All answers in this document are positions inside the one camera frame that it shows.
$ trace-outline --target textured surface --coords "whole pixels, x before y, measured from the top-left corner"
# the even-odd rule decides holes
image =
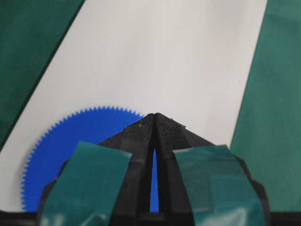
[[[131,156],[80,142],[46,200],[40,225],[108,225]]]
[[[231,144],[272,211],[301,211],[300,28],[301,1],[268,2]]]
[[[83,2],[0,2],[0,151]]]
[[[79,141],[98,144],[141,118],[126,110],[103,107],[81,111],[57,123],[36,145],[25,167],[24,209],[38,210],[44,186],[56,178]]]
[[[154,114],[99,143],[133,154],[111,216],[112,225],[135,225],[139,212],[150,211]]]
[[[260,199],[225,145],[175,150],[196,226],[264,226]]]
[[[173,150],[212,143],[186,131],[183,125],[160,113],[155,114],[155,123],[158,135],[156,152],[159,210],[166,213],[170,225],[191,225],[193,224],[191,206]]]

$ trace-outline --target green surface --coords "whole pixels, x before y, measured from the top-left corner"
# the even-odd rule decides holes
[[[0,150],[83,2],[0,1]]]
[[[301,1],[270,0],[231,143],[272,211],[301,211]]]
[[[40,225],[108,225],[131,156],[80,142],[46,200]]]
[[[227,146],[174,151],[196,226],[264,226],[261,202]]]

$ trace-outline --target green mat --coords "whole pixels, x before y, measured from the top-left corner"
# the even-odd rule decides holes
[[[301,211],[301,1],[270,0],[231,151],[261,182],[272,211]]]
[[[0,150],[83,2],[0,1]]]
[[[108,225],[131,156],[80,142],[46,200],[40,225]]]
[[[264,226],[260,199],[227,146],[174,151],[196,226]]]

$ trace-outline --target blue gear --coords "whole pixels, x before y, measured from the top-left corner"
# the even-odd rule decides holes
[[[44,186],[56,178],[80,140],[100,143],[141,118],[135,112],[99,107],[72,114],[55,124],[36,144],[24,169],[23,209],[27,212],[38,210]]]

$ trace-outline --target green fabric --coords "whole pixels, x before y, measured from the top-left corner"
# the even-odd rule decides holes
[[[108,225],[131,156],[80,142],[46,200],[40,225]]]
[[[0,150],[83,2],[0,1]]]
[[[174,151],[196,226],[263,226],[262,204],[225,145]]]
[[[272,211],[301,211],[301,1],[270,0],[231,151],[261,182]]]

